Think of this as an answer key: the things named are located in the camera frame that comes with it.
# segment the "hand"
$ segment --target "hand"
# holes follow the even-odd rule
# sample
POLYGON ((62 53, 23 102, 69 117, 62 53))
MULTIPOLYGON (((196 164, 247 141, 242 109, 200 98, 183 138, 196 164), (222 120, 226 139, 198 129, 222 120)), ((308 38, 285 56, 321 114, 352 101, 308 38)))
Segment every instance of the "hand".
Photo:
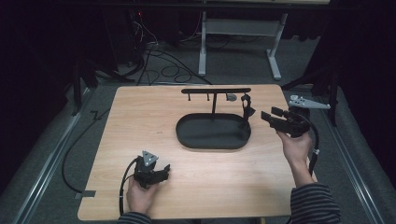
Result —
POLYGON ((134 177, 129 178, 128 192, 126 193, 127 201, 131 212, 146 214, 152 205, 155 193, 159 184, 152 185, 149 189, 143 189, 134 177))
POLYGON ((306 161, 309 148, 312 146, 312 139, 308 133, 300 137, 291 138, 287 134, 276 131, 283 143, 283 154, 290 165, 296 187, 314 183, 314 179, 309 174, 306 161))
POLYGON ((283 143, 283 153, 289 163, 306 164, 309 148, 312 147, 312 139, 308 133, 300 137, 291 138, 287 134, 276 131, 283 143))

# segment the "table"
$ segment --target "table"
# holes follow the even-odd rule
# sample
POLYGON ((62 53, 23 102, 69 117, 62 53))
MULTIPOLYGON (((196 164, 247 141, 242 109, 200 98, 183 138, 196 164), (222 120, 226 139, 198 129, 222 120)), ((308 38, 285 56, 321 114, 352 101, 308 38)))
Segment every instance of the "table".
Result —
MULTIPOLYGON (((119 88, 85 188, 95 195, 82 199, 78 217, 119 217, 123 173, 142 150, 160 157, 155 170, 171 164, 169 180, 161 183, 148 211, 152 218, 289 215, 291 171, 275 130, 261 119, 261 111, 271 106, 288 108, 277 85, 119 88), (210 113, 212 106, 205 94, 194 94, 188 101, 181 93, 185 88, 251 88, 256 113, 249 118, 252 133, 247 144, 234 150, 183 147, 177 141, 178 120, 190 113, 210 113)), ((219 95, 217 113, 242 116, 242 101, 227 102, 219 95)), ((128 211, 126 200, 124 209, 128 211)))
MULTIPOLYGON (((221 2, 241 2, 241 3, 281 3, 281 4, 312 4, 326 5, 330 0, 221 0, 221 2)), ((283 29, 286 25, 287 13, 283 13, 278 21, 246 21, 210 19, 206 12, 202 13, 201 49, 199 57, 198 75, 206 75, 206 34, 221 35, 266 35, 274 38, 273 46, 265 51, 275 80, 280 80, 281 75, 277 66, 275 54, 279 45, 283 29)))

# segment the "sleeve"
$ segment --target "sleeve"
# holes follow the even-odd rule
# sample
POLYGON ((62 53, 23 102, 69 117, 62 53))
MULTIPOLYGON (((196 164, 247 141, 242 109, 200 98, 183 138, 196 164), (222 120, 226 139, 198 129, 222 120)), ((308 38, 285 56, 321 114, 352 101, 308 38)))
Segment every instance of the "sleeve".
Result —
POLYGON ((291 191, 291 220, 298 223, 341 223, 340 208, 328 186, 308 184, 291 191))
POLYGON ((151 218, 148 216, 136 213, 136 212, 129 212, 124 213, 119 217, 117 224, 150 224, 151 218))

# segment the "person's right hand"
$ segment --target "person's right hand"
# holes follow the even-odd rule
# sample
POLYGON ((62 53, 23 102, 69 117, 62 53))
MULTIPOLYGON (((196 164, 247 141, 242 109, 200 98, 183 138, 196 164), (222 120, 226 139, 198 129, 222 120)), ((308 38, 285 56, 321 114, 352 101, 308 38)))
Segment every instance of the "person's right hand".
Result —
POLYGON ((283 154, 288 161, 293 174, 296 187, 313 183, 311 174, 307 167, 309 148, 312 146, 312 139, 308 133, 300 137, 291 138, 286 133, 276 131, 283 143, 283 154))
POLYGON ((283 153, 289 163, 304 163, 308 157, 309 148, 312 147, 312 139, 308 133, 300 137, 291 138, 286 133, 276 131, 283 143, 283 153))

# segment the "wooden table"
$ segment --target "wooden table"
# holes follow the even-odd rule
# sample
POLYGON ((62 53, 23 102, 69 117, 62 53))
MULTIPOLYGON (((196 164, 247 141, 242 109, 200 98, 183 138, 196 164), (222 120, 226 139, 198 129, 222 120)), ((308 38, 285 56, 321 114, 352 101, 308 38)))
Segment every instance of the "wooden table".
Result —
MULTIPOLYGON (((218 96, 217 113, 243 115, 242 101, 218 96)), ((290 214, 294 182, 275 130, 261 119, 271 106, 287 109, 277 85, 121 87, 111 108, 84 197, 81 220, 119 217, 120 182, 128 164, 142 150, 159 160, 155 170, 171 164, 148 214, 152 218, 270 217, 290 214), (176 125, 190 113, 210 113, 212 101, 186 88, 251 88, 251 136, 235 150, 191 149, 177 141, 176 125)), ((128 205, 124 200, 125 212, 128 205)))

